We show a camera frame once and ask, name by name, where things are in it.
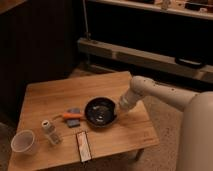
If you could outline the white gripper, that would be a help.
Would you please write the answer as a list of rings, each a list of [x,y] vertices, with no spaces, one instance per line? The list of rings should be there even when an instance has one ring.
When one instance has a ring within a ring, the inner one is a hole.
[[[140,95],[136,94],[132,90],[127,90],[119,99],[119,108],[122,111],[128,112],[136,106],[140,99]]]

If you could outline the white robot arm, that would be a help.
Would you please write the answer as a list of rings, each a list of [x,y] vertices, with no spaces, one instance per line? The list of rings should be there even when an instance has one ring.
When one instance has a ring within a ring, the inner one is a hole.
[[[213,171],[213,91],[193,91],[133,76],[119,98],[119,109],[130,112],[153,97],[181,114],[175,171]]]

